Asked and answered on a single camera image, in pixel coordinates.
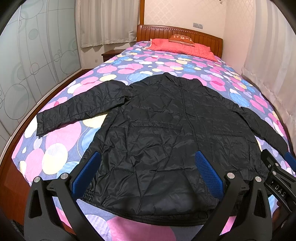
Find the puffer jacket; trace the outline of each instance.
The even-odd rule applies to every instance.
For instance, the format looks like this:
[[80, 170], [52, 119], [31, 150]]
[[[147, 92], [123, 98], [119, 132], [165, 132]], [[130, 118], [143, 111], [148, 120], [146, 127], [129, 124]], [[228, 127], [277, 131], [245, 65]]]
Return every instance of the puffer jacket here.
[[252, 110], [239, 107], [198, 79], [169, 73], [126, 86], [106, 81], [37, 115], [37, 135], [110, 111], [81, 162], [102, 162], [83, 200], [135, 221], [204, 224], [218, 204], [194, 163], [206, 159], [244, 180], [268, 170], [254, 134], [281, 155], [287, 144]]

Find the frosted glass door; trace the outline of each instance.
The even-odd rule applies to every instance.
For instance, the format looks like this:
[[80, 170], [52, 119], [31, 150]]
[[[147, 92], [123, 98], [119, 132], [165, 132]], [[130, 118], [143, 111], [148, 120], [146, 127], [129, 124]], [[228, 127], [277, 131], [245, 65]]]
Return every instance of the frosted glass door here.
[[81, 68], [75, 0], [27, 0], [1, 34], [0, 53], [1, 149], [36, 103]]

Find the blue gripper pad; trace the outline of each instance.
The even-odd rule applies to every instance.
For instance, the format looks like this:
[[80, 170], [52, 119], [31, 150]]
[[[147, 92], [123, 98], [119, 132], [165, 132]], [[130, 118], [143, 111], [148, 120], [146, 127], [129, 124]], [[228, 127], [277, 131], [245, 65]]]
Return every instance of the blue gripper pad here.
[[285, 161], [290, 165], [293, 171], [296, 172], [296, 160], [295, 158], [291, 155], [290, 152], [286, 152], [284, 155]]
[[91, 183], [91, 180], [99, 169], [100, 164], [101, 155], [100, 153], [95, 152], [72, 183], [72, 197], [74, 200], [83, 197], [88, 185]]
[[195, 165], [200, 172], [202, 179], [207, 185], [210, 193], [213, 195], [213, 197], [218, 198], [221, 201], [224, 196], [222, 180], [212, 168], [208, 160], [201, 153], [201, 151], [197, 151], [195, 153], [194, 160]]

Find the white curtain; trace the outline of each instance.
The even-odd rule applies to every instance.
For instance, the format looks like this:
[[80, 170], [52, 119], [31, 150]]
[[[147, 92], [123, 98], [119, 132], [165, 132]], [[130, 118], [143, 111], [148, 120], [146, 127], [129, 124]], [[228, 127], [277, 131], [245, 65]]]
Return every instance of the white curtain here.
[[139, 0], [82, 0], [81, 47], [134, 42]]
[[254, 3], [254, 34], [242, 72], [277, 109], [296, 152], [296, 35], [273, 2]]

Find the patterned wallpaper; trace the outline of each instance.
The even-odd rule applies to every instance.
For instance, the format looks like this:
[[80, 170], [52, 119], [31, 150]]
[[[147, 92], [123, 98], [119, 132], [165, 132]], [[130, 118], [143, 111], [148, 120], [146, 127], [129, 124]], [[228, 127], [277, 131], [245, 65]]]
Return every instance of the patterned wallpaper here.
[[227, 0], [222, 59], [241, 74], [253, 26], [253, 0]]
[[[223, 38], [226, 4], [232, 0], [146, 0], [145, 24], [188, 28]], [[194, 28], [193, 22], [203, 24]]]

